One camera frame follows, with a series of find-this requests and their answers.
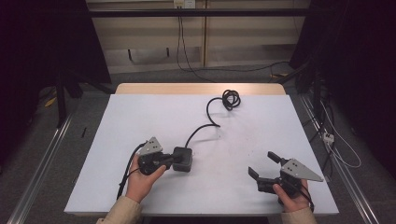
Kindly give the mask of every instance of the aluminum rail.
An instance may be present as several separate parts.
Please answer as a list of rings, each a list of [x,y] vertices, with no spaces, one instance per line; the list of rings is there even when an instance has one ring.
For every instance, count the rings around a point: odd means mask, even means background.
[[[91,9],[75,10],[38,10],[35,13],[66,17],[306,17],[333,15],[334,10],[327,8],[171,8],[171,9]]]
[[[52,140],[47,147],[47,150],[38,165],[35,173],[33,174],[30,182],[25,189],[24,193],[22,194],[20,200],[17,203],[14,211],[11,214],[7,224],[22,224],[24,223],[27,215],[32,207],[35,197],[37,193],[40,191],[41,185],[44,182],[45,177],[47,176],[48,171],[50,170],[50,165],[53,159],[56,156],[56,152],[58,151],[59,147],[61,146],[62,140],[64,139],[64,135],[67,132],[67,129],[70,125],[72,117],[77,110],[78,104],[72,106],[71,112],[67,116],[64,124],[56,129],[55,134],[52,137]]]
[[[312,107],[313,107],[312,103],[310,102],[309,98],[305,99],[303,96],[301,96],[301,101],[305,107],[308,116],[312,119],[315,129],[319,131],[318,121],[315,119],[315,114],[312,111]],[[337,153],[338,156],[341,157],[337,147],[335,147],[333,151]],[[379,220],[375,215],[374,209],[370,205],[369,201],[367,200],[363,191],[359,187],[352,173],[350,173],[348,167],[339,160],[337,160],[335,157],[332,157],[332,162],[335,168],[337,169],[339,175],[341,176],[341,179],[343,180],[346,189],[349,192],[349,195],[351,196],[352,201],[355,203],[357,209],[359,210],[359,213],[361,214],[364,223],[378,224]]]

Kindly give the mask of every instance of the gray floor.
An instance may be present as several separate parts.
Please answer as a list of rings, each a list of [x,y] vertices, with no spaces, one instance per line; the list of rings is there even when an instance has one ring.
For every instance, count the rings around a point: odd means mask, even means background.
[[[233,66],[232,69],[251,69],[261,66]],[[288,73],[289,71],[290,69],[285,65],[274,66],[273,68],[274,74]],[[198,72],[198,75],[216,82],[256,83],[268,82],[270,73],[270,69],[263,69],[246,73],[201,71]],[[112,88],[117,87],[121,82],[204,82],[194,74],[180,70],[119,74],[113,75],[112,79],[113,84],[107,85]],[[293,82],[290,81],[284,87],[293,101],[301,122],[309,120],[302,104],[301,95],[295,92]],[[85,161],[109,97],[91,86],[82,84],[82,88],[84,95],[81,99],[68,98],[67,104],[69,107],[78,104],[77,111],[46,174],[40,191],[35,197],[25,223],[94,223],[97,219],[97,217],[75,217],[64,213],[64,207],[74,187],[74,181]],[[42,101],[38,105],[28,134],[24,137],[11,160],[3,167],[3,173],[0,177],[1,223],[8,221],[55,133],[57,124],[56,103],[50,107],[44,107],[44,103],[46,101]],[[362,166],[357,169],[349,169],[350,172],[373,207],[379,223],[396,223],[396,215],[394,214],[394,208],[396,207],[396,181],[375,160],[370,152],[371,149],[366,146],[364,140],[353,134],[347,119],[340,112],[340,109],[337,108],[335,101],[332,102],[332,107],[335,114],[336,129],[357,150],[361,157]],[[311,123],[306,125],[304,129],[308,139],[316,132]],[[356,164],[355,155],[345,144],[337,142],[337,147],[345,161]],[[322,164],[326,158],[326,153],[320,138],[314,139],[312,148],[319,164]],[[329,166],[324,173],[330,173]],[[335,168],[332,174],[332,181],[328,184],[340,214],[317,217],[318,223],[366,223]],[[279,218],[270,217],[270,222],[279,223]],[[228,219],[226,223],[235,223],[235,221]]]

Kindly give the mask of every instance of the person's right hand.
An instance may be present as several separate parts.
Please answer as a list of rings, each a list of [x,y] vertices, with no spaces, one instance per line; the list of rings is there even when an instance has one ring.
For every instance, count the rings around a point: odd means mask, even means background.
[[[308,182],[306,179],[302,179],[301,183],[305,187],[302,187],[302,192],[308,195],[308,192],[306,192],[306,189],[308,189]],[[276,195],[282,201],[286,213],[295,212],[309,206],[309,201],[300,193],[298,193],[296,197],[290,198],[285,190],[283,190],[278,184],[274,184],[273,189]]]

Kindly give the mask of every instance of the black curtain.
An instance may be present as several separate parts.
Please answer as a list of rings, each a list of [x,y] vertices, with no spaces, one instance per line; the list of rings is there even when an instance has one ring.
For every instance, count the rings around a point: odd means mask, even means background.
[[[39,91],[54,86],[61,70],[110,82],[91,18],[49,13],[65,9],[88,11],[85,0],[0,1],[2,163],[33,117]]]
[[[322,7],[321,1],[311,3]],[[357,134],[396,177],[396,2],[339,3],[347,8],[337,12],[338,28],[319,54],[319,71]],[[290,65],[296,68],[312,56],[326,22],[306,21]]]

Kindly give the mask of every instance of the electrical outlet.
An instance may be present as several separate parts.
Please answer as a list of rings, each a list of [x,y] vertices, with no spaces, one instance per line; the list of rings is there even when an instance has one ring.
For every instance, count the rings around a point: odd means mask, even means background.
[[[184,0],[184,8],[195,8],[195,0]]]
[[[323,134],[323,141],[325,143],[328,143],[329,145],[331,145],[334,142],[334,135],[332,135],[330,133],[324,133]]]
[[[175,8],[184,8],[184,0],[174,0]]]

